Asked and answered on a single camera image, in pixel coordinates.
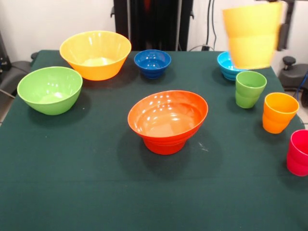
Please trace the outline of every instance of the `yellow cup in motion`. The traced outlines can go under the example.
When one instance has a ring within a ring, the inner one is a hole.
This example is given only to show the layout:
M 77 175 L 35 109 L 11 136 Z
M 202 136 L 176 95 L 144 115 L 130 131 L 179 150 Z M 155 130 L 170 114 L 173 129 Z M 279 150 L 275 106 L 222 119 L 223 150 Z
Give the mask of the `yellow cup in motion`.
M 281 92 L 268 94 L 264 100 L 263 128 L 269 133 L 281 133 L 298 109 L 299 103 L 292 96 Z
M 238 69 L 269 67 L 277 49 L 282 2 L 223 10 L 229 52 Z

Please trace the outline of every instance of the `green tablecloth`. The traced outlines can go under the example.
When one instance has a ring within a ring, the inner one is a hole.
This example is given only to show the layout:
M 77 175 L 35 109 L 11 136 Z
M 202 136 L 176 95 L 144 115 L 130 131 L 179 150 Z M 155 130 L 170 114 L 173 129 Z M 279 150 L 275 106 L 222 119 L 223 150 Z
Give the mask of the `green tablecloth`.
M 158 80 L 140 76 L 132 52 L 120 73 L 84 81 L 73 108 L 47 116 L 19 97 L 0 128 L 0 230 L 267 231 L 308 229 L 308 179 L 285 157 L 296 116 L 279 135 L 261 125 L 266 94 L 283 91 L 272 69 L 255 107 L 235 104 L 218 52 L 170 52 Z M 68 64 L 41 51 L 33 70 Z M 163 90 L 203 96 L 209 114 L 174 155 L 146 149 L 127 124 L 130 108 Z

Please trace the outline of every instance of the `bowl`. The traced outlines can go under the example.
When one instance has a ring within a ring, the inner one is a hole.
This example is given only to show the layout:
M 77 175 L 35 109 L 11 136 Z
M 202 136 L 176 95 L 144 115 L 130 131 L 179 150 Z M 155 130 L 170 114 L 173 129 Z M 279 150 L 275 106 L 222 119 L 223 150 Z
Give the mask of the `bowl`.
M 169 90 L 137 102 L 128 114 L 128 124 L 149 150 L 169 155 L 178 152 L 197 132 L 207 112 L 207 102 L 200 95 Z
M 171 57 L 159 50 L 145 50 L 136 54 L 135 64 L 146 78 L 159 78 L 171 63 Z
M 242 71 L 246 71 L 245 69 L 237 69 L 232 63 L 231 56 L 229 52 L 223 52 L 217 57 L 217 62 L 220 67 L 220 71 L 223 76 L 231 81 L 236 80 L 236 75 Z
M 131 51 L 130 41 L 110 31 L 89 31 L 64 41 L 60 55 L 82 77 L 105 80 L 115 76 Z
M 68 111 L 76 102 L 82 77 L 71 68 L 53 66 L 33 71 L 18 84 L 17 92 L 30 107 L 46 115 Z

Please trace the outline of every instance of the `light blue bowl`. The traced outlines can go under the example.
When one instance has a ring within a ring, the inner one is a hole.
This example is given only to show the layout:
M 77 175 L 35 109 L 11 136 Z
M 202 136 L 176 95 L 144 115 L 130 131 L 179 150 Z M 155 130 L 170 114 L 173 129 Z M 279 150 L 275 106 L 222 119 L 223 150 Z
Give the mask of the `light blue bowl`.
M 233 65 L 231 61 L 231 57 L 228 51 L 221 53 L 217 57 L 217 62 L 220 67 L 220 70 L 223 74 L 223 76 L 231 81 L 236 80 L 236 75 L 242 71 L 246 71 L 245 69 L 237 69 Z
M 135 64 L 146 78 L 159 78 L 171 63 L 171 57 L 159 50 L 145 50 L 136 54 Z

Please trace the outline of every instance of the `yellow bowl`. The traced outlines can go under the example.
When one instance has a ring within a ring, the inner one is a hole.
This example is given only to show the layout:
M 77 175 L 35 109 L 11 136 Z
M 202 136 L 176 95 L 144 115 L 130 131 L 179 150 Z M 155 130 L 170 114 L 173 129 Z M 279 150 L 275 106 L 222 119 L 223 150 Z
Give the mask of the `yellow bowl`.
M 269 67 L 278 45 L 282 2 L 227 9 L 223 18 L 238 69 Z
M 131 51 L 130 41 L 110 31 L 89 31 L 64 41 L 60 55 L 82 77 L 105 80 L 115 76 Z

